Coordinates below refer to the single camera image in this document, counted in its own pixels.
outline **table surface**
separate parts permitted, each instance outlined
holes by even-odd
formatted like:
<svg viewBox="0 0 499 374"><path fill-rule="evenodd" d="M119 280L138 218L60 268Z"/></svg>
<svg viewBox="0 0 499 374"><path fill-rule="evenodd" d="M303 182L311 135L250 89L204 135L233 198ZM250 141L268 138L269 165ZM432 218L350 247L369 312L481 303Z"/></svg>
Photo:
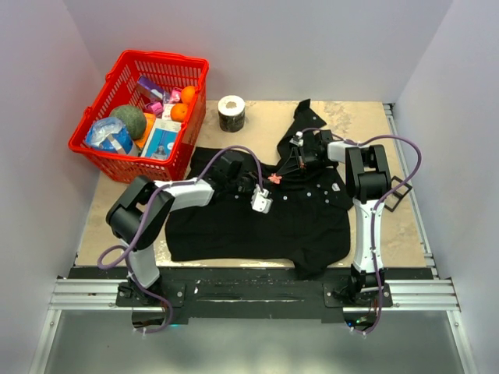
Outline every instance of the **table surface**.
<svg viewBox="0 0 499 374"><path fill-rule="evenodd" d="M278 161L276 146L285 131L292 124L293 113L298 101L247 101L246 123L235 133L223 132L218 125L217 101L207 102L207 113L203 127L197 140L197 146L224 148L238 144L249 147L258 158L266 164ZM313 101L312 109L327 123L324 129L331 129L340 136L353 140L366 140L372 136L389 134L390 128L379 102L337 102ZM391 175L402 177L395 145L392 140L379 142L386 150ZM345 177L343 165L338 168ZM107 247L117 244L111 228L105 223L105 215L112 204L125 190L126 185L100 175L94 200L90 207L87 225L83 231L77 266L95 266L97 258ZM351 249L356 244L355 210L349 211L351 228ZM165 241L165 233L161 232L154 243L158 266L242 266L242 267L283 267L292 266L287 259L259 261L254 259L205 259L188 262L172 262ZM409 199L403 199L394 213L385 210L382 218L381 252L386 267L423 267L426 266L421 249L416 219ZM113 252L106 257L109 262L118 257ZM349 267L353 261L354 251L343 260L331 266Z"/></svg>

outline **gray floor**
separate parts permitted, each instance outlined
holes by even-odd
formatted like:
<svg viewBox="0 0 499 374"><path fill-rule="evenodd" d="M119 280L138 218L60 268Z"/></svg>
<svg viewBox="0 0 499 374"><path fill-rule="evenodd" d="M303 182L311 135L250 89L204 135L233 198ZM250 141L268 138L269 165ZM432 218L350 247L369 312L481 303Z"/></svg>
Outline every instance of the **gray floor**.
<svg viewBox="0 0 499 374"><path fill-rule="evenodd" d="M366 339L314 320L191 319L134 333L129 312L64 312L47 374L459 374L445 312L386 312Z"/></svg>

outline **blue plastic package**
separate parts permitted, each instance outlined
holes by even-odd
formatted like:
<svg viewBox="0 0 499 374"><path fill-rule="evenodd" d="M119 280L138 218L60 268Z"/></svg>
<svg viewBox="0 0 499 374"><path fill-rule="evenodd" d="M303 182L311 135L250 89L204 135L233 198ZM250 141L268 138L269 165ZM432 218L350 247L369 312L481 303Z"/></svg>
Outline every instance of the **blue plastic package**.
<svg viewBox="0 0 499 374"><path fill-rule="evenodd" d="M138 149L125 124L116 117L95 122L87 134L85 143L95 150L138 156Z"/></svg>

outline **blue and white package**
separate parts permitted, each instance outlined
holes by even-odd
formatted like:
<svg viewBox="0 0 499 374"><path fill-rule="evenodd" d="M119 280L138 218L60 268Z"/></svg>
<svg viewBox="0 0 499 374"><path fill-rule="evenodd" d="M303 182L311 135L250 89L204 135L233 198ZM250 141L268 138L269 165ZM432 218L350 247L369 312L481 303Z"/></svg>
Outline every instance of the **blue and white package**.
<svg viewBox="0 0 499 374"><path fill-rule="evenodd" d="M179 134L180 127L180 122L156 118L154 127L150 131L149 139L142 151L141 157L167 160L170 157L170 153L172 153L173 145Z"/></svg>
<svg viewBox="0 0 499 374"><path fill-rule="evenodd" d="M138 156L138 150L125 124L116 117L95 122L87 134L85 143L95 150Z"/></svg>

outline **green cantaloupe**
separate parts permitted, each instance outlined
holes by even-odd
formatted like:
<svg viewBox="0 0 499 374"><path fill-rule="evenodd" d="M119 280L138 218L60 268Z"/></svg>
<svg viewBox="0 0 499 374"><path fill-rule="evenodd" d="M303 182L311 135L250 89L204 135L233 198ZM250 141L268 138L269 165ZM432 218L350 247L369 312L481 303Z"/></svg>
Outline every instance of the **green cantaloupe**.
<svg viewBox="0 0 499 374"><path fill-rule="evenodd" d="M116 117L123 121L132 139L140 139L146 131L146 116L133 105L120 105L112 110L109 117Z"/></svg>

